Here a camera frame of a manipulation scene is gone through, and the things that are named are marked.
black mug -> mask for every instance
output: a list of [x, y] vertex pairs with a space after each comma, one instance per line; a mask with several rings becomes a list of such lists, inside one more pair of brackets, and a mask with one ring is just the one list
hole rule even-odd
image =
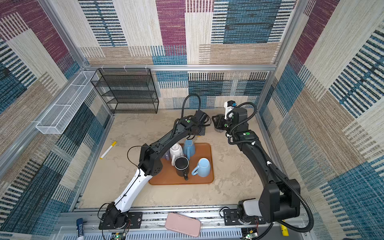
[[184, 179], [188, 180], [189, 173], [189, 161], [188, 158], [184, 156], [180, 156], [175, 160], [175, 168], [176, 172], [180, 177], [184, 177]]

mug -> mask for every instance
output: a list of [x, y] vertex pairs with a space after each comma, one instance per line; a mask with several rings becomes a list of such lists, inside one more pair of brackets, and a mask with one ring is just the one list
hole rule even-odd
[[211, 164], [206, 158], [201, 158], [197, 163], [197, 167], [192, 171], [192, 175], [198, 174], [200, 177], [206, 177], [211, 172]]
[[181, 156], [176, 158], [175, 160], [175, 168], [176, 172], [180, 177], [184, 177], [184, 179], [188, 180], [189, 173], [189, 161], [188, 158]]
[[169, 149], [164, 153], [164, 156], [162, 158], [165, 158], [168, 161], [170, 160], [170, 151], [169, 151]]
[[184, 154], [187, 155], [188, 160], [191, 160], [191, 157], [195, 155], [196, 152], [195, 144], [192, 140], [188, 139], [185, 141], [183, 151]]
[[169, 152], [170, 152], [170, 156], [171, 156], [171, 159], [172, 159], [172, 166], [175, 165], [175, 160], [176, 158], [180, 157], [180, 156], [184, 156], [184, 153], [183, 153], [183, 148], [180, 146], [180, 144], [176, 143], [175, 145], [173, 145], [170, 149], [169, 149]]

striped fabric wall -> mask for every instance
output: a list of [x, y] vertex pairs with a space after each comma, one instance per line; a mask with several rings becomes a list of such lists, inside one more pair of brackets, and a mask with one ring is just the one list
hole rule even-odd
[[[79, 66], [37, 0], [0, 5], [1, 155]], [[108, 120], [92, 91], [62, 135], [39, 133], [32, 140], [0, 180], [0, 239], [48, 238], [58, 214], [68, 211]]]
[[260, 114], [321, 240], [383, 239], [384, 1], [310, 0]]
[[48, 239], [60, 212], [69, 210], [109, 118], [93, 89], [62, 135], [33, 139], [0, 181], [1, 239]]
[[[159, 97], [159, 108], [182, 108], [186, 96], [201, 97], [201, 108], [223, 108], [224, 102], [258, 102], [268, 72], [229, 71], [152, 71]], [[190, 97], [186, 108], [198, 107], [197, 97]]]
[[91, 65], [271, 64], [296, 0], [49, 0]]
[[0, 155], [79, 66], [37, 0], [0, 0]]

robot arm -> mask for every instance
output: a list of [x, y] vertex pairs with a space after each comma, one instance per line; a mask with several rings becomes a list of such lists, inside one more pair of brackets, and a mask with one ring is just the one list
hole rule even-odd
[[[299, 183], [295, 179], [288, 179], [273, 164], [262, 148], [258, 136], [248, 129], [247, 121], [255, 115], [256, 111], [248, 117], [247, 110], [241, 108], [245, 104], [251, 104], [256, 109], [253, 103], [242, 103], [236, 106], [234, 101], [226, 102], [226, 114], [212, 116], [215, 128], [226, 130], [228, 143], [238, 146], [260, 176], [264, 189], [259, 199], [259, 209], [264, 220], [271, 223], [277, 221], [298, 232], [310, 231], [313, 227], [313, 216], [308, 205], [300, 196]], [[177, 119], [174, 128], [158, 141], [150, 145], [143, 145], [140, 152], [139, 169], [124, 192], [108, 205], [102, 222], [107, 222], [114, 228], [124, 226], [127, 222], [126, 212], [130, 209], [133, 200], [152, 176], [161, 171], [160, 159], [164, 153], [188, 135], [204, 135], [207, 118], [209, 117], [206, 113], [197, 110], [193, 116]], [[282, 221], [299, 216], [300, 202], [306, 209], [309, 218], [308, 226], [305, 228], [296, 228]]]
[[121, 228], [126, 224], [126, 212], [131, 208], [133, 201], [152, 176], [156, 176], [163, 168], [161, 157], [179, 140], [189, 135], [204, 135], [207, 118], [209, 117], [206, 113], [197, 110], [193, 116], [177, 119], [173, 129], [156, 142], [141, 147], [135, 175], [122, 194], [108, 204], [102, 217], [106, 225]]
[[[227, 105], [236, 106], [234, 101], [228, 101], [227, 103]], [[226, 115], [212, 116], [212, 121], [216, 129], [225, 130], [227, 137], [233, 139], [234, 144], [248, 157], [259, 175], [264, 187], [259, 199], [259, 209], [264, 220], [274, 222], [299, 216], [300, 200], [295, 194], [292, 194], [291, 190], [286, 188], [267, 165], [268, 159], [265, 158], [262, 152], [260, 140], [255, 132], [248, 129], [248, 123], [245, 121], [248, 117], [247, 110], [245, 108], [233, 108]], [[244, 123], [233, 129], [240, 122]], [[300, 185], [295, 179], [289, 180], [272, 161], [269, 163], [300, 193]]]

beige marble tabletop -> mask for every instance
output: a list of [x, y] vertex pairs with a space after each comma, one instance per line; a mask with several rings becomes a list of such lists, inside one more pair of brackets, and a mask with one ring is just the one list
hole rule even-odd
[[[204, 109], [209, 116], [224, 113], [224, 109]], [[184, 115], [194, 114], [185, 110]], [[180, 118], [181, 110], [159, 109], [157, 114], [116, 114], [112, 128], [103, 146], [103, 153], [113, 141], [117, 144], [103, 159], [98, 159], [81, 198], [80, 208], [98, 208], [103, 203], [114, 201], [131, 181], [136, 167], [127, 160], [131, 146], [151, 144], [157, 141]], [[249, 122], [253, 130], [266, 145], [256, 118]], [[195, 142], [211, 145], [215, 179], [211, 184], [150, 185], [146, 184], [133, 206], [177, 206], [237, 204], [248, 198], [258, 198], [263, 190], [256, 170], [237, 146], [229, 145], [225, 133], [215, 131], [213, 124], [206, 128], [205, 136], [195, 137]], [[139, 162], [140, 148], [129, 152], [134, 163]]]

